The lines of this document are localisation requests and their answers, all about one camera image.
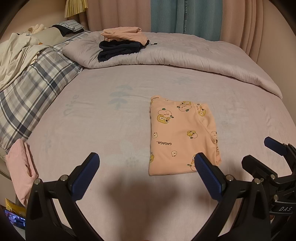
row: silver bolt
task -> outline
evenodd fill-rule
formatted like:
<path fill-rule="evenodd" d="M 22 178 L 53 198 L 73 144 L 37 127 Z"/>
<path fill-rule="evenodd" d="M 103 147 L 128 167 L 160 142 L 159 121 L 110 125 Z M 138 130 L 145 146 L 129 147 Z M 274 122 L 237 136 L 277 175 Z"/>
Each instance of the silver bolt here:
<path fill-rule="evenodd" d="M 255 182 L 256 184 L 260 184 L 260 183 L 261 183 L 261 181 L 259 180 L 259 178 L 255 178 L 255 179 L 254 179 L 254 182 Z"/>
<path fill-rule="evenodd" d="M 34 181 L 34 183 L 36 184 L 36 185 L 38 185 L 39 183 L 40 183 L 40 179 L 39 178 L 37 178 L 35 181 Z"/>
<path fill-rule="evenodd" d="M 66 181 L 68 179 L 68 175 L 62 175 L 61 177 L 60 177 L 60 180 L 61 181 Z"/>
<path fill-rule="evenodd" d="M 234 180 L 234 177 L 232 175 L 226 175 L 226 180 L 231 182 Z"/>
<path fill-rule="evenodd" d="M 274 200 L 275 200 L 275 201 L 278 201 L 278 200 L 279 200 L 278 195 L 276 195 L 276 194 L 274 195 Z"/>

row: stack of folded clothes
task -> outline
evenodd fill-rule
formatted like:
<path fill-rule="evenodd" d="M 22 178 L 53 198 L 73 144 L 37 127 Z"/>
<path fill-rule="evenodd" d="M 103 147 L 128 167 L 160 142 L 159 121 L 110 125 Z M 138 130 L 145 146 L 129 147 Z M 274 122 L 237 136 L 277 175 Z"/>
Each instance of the stack of folded clothes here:
<path fill-rule="evenodd" d="M 99 47 L 102 51 L 98 55 L 100 62 L 121 54 L 137 53 L 150 42 L 139 27 L 118 27 L 104 29 L 104 41 Z"/>

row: black cloth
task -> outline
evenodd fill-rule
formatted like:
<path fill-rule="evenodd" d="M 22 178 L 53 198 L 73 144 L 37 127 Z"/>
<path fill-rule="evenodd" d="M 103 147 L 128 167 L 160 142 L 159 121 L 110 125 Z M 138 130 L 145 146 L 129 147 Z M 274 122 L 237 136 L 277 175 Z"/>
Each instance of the black cloth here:
<path fill-rule="evenodd" d="M 140 49 L 144 48 L 145 46 L 140 42 L 130 40 L 112 40 L 110 42 L 100 42 L 99 47 L 102 49 L 102 51 L 99 52 L 98 61 L 103 62 L 117 55 L 138 53 Z"/>
<path fill-rule="evenodd" d="M 69 28 L 61 26 L 61 25 L 52 25 L 51 27 L 55 27 L 55 28 L 59 29 L 59 31 L 61 32 L 61 35 L 63 37 L 65 37 L 66 34 L 72 34 L 72 33 L 77 34 L 77 33 L 81 33 L 84 31 L 84 29 L 82 28 L 82 29 L 79 29 L 78 31 L 74 32 L 72 29 L 69 29 Z"/>

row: yellow package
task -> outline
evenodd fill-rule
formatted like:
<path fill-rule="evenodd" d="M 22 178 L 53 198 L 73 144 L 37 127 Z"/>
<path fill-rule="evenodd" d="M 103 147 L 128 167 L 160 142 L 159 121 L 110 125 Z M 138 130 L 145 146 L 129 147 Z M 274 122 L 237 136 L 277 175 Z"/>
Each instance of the yellow package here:
<path fill-rule="evenodd" d="M 8 211 L 13 212 L 23 218 L 26 218 L 26 209 L 24 207 L 20 207 L 16 205 L 15 203 L 8 200 L 7 198 L 5 198 L 5 205 Z"/>

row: pink curtain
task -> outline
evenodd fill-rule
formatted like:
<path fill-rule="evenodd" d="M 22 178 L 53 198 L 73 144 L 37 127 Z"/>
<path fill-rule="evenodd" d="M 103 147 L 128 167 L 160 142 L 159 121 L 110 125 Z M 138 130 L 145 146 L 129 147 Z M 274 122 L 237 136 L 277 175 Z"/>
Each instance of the pink curtain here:
<path fill-rule="evenodd" d="M 263 0 L 223 0 L 220 40 L 241 47 L 257 61 L 263 26 Z"/>
<path fill-rule="evenodd" d="M 140 27 L 151 31 L 150 0 L 88 0 L 90 31 L 116 27 Z"/>

